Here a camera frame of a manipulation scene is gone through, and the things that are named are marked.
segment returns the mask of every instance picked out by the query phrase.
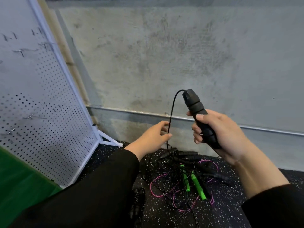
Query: handle grip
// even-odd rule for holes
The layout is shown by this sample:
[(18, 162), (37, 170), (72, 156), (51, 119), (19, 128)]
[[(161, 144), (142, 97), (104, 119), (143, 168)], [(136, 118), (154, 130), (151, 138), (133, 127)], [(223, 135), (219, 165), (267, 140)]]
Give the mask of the handle grip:
[(194, 120), (196, 121), (198, 127), (202, 131), (201, 136), (203, 138), (203, 141), (206, 142), (213, 149), (220, 149), (221, 146), (217, 141), (215, 131), (208, 124), (199, 122), (196, 119), (197, 114), (203, 114), (203, 115), (208, 114), (207, 111), (205, 110), (203, 104), (201, 103), (199, 97), (196, 95), (196, 93), (192, 89), (189, 89), (183, 93), (183, 98), (185, 100), (185, 103), (186, 103), (190, 113), (192, 114)]

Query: white pegboard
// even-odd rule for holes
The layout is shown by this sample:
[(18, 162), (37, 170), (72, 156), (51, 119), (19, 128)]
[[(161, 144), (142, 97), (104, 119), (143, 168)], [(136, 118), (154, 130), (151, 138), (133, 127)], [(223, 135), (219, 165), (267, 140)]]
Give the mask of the white pegboard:
[(0, 12), (15, 13), (0, 20), (0, 146), (68, 186), (99, 144), (97, 130), (28, 0), (3, 0)]

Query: black sleeve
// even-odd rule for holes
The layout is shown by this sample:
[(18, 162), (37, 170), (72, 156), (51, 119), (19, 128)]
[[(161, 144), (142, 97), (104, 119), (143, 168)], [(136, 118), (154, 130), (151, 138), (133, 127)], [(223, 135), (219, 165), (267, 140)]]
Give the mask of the black sleeve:
[(252, 228), (304, 227), (304, 196), (291, 184), (253, 196), (242, 209)]
[(118, 150), (80, 182), (23, 211), (10, 227), (115, 227), (138, 172), (137, 157)]

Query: gray wall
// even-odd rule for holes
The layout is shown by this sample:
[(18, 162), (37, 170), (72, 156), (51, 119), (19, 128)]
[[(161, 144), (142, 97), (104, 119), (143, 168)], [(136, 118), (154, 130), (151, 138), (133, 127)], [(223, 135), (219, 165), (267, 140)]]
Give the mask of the gray wall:
[[(304, 0), (61, 0), (56, 9), (90, 104), (169, 112), (192, 88), (239, 124), (304, 131)], [(179, 96), (174, 115), (185, 116)], [(101, 129), (133, 141), (160, 118), (92, 109)], [(173, 121), (171, 145), (193, 143)], [(304, 137), (244, 130), (281, 168), (304, 170)]]

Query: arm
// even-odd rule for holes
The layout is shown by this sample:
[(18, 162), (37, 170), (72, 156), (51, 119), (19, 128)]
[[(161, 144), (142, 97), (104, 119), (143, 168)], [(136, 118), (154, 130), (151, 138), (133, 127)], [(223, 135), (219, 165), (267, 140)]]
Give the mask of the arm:
[[(222, 147), (215, 149), (215, 152), (238, 173), (248, 198), (242, 208), (251, 226), (304, 225), (303, 195), (289, 184), (279, 169), (245, 136), (233, 120), (218, 112), (207, 111), (208, 115), (197, 115), (196, 119), (209, 124), (215, 130)], [(194, 123), (192, 129), (194, 142), (203, 142), (200, 128)]]
[(152, 126), (80, 182), (24, 210), (10, 227), (116, 227), (127, 212), (139, 161), (172, 136), (161, 135), (166, 125)]

